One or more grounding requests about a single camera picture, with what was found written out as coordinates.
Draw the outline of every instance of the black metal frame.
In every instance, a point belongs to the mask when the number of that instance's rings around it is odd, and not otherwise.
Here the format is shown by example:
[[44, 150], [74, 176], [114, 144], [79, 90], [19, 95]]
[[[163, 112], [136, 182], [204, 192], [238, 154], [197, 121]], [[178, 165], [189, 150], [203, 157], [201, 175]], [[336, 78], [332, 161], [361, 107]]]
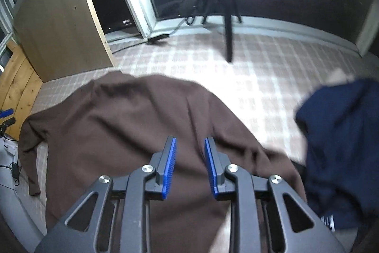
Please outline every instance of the black metal frame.
[[[163, 152], [154, 154], [149, 166], [130, 175], [114, 179], [101, 176], [44, 237], [35, 252], [110, 253], [117, 202], [125, 199], [120, 253], [150, 253], [149, 201], [165, 198], [163, 179], [173, 145], [176, 140], [169, 137]], [[240, 166], [231, 165], [228, 156], [217, 151], [213, 138], [205, 140], [204, 153], [213, 195], [219, 201], [231, 201], [230, 253], [261, 252], [260, 205], [269, 253], [344, 252], [332, 232], [281, 177], [256, 177]]]
[[149, 166], [123, 177], [101, 176], [49, 231], [35, 253], [110, 253], [121, 199], [125, 204], [120, 253], [150, 252], [149, 200], [165, 198], [163, 179], [173, 147], [176, 139], [169, 137]]
[[13, 125], [16, 122], [16, 119], [14, 117], [9, 118], [5, 120], [1, 125], [0, 125], [0, 137], [3, 137], [5, 134], [5, 131], [8, 127]]
[[208, 15], [212, 11], [213, 4], [219, 1], [224, 8], [224, 26], [225, 26], [225, 41], [226, 41], [226, 61], [232, 62], [233, 60], [233, 28], [232, 28], [232, 14], [234, 13], [238, 18], [238, 22], [242, 23], [242, 18], [238, 11], [237, 0], [207, 0], [203, 20], [201, 24], [207, 22]]
[[[240, 166], [236, 171], [229, 170], [228, 156], [217, 151], [211, 137], [205, 140], [205, 156], [213, 195], [219, 201], [232, 202], [230, 253], [261, 252], [256, 200], [262, 205], [270, 253], [345, 252], [333, 233], [281, 177], [257, 177]], [[294, 204], [288, 204], [288, 198]]]

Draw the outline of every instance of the white window frame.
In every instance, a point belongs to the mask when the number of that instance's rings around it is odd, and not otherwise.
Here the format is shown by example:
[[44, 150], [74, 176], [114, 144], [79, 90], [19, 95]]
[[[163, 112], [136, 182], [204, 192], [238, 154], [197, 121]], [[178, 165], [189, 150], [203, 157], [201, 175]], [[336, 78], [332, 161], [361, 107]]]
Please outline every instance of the white window frame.
[[358, 35], [356, 46], [361, 56], [365, 55], [379, 29], [379, 0], [373, 0], [367, 13], [361, 32]]
[[9, 0], [0, 0], [0, 28], [4, 32], [5, 37], [0, 42], [0, 57], [3, 54], [7, 42], [13, 36], [13, 15], [11, 13], [12, 7], [8, 7], [8, 4], [12, 6], [14, 2]]

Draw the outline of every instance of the sweater sleeve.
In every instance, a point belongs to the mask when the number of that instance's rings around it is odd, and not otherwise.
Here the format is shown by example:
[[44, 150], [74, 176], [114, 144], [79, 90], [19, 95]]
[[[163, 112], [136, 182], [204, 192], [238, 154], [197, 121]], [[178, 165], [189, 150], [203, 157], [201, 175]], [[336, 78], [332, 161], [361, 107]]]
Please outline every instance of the sweater sleeve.
[[36, 167], [37, 146], [47, 139], [46, 128], [49, 127], [49, 110], [30, 115], [21, 127], [18, 142], [18, 157], [22, 168], [28, 175], [30, 195], [39, 195], [41, 193]]

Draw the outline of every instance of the brown sweater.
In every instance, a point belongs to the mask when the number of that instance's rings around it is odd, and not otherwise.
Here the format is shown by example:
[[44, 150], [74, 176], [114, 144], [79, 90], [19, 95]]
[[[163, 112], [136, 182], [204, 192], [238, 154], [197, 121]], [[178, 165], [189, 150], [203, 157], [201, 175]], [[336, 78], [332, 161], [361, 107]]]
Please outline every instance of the brown sweater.
[[232, 163], [262, 177], [281, 175], [305, 199], [300, 176], [281, 153], [262, 148], [253, 134], [202, 86], [153, 75], [111, 72], [62, 103], [29, 116], [18, 152], [38, 194], [36, 146], [47, 141], [46, 225], [50, 229], [100, 175], [122, 176], [147, 164], [167, 136], [177, 138], [170, 194], [151, 206], [154, 253], [207, 253], [228, 203], [211, 194], [203, 145], [213, 136]]

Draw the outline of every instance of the blue gripper pad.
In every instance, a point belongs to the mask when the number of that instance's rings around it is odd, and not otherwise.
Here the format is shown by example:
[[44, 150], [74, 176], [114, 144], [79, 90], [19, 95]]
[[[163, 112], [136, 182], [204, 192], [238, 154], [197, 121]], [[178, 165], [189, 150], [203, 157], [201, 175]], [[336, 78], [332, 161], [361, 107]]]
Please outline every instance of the blue gripper pad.
[[162, 188], [162, 197], [163, 199], [167, 198], [168, 193], [170, 192], [172, 174], [174, 172], [176, 160], [176, 138], [172, 139], [170, 150], [168, 153], [166, 166], [164, 167], [163, 173], [163, 188]]
[[215, 164], [213, 162], [211, 147], [209, 145], [209, 141], [207, 138], [205, 139], [204, 150], [205, 150], [204, 151], [205, 165], [207, 166], [207, 170], [208, 170], [209, 184], [211, 186], [211, 191], [213, 193], [213, 196], [214, 198], [216, 198], [218, 196], [217, 174], [216, 174]]
[[5, 110], [5, 111], [0, 110], [0, 118], [5, 118], [5, 117], [8, 117], [12, 114], [13, 114], [13, 109], [11, 109], [11, 108], [8, 110]]

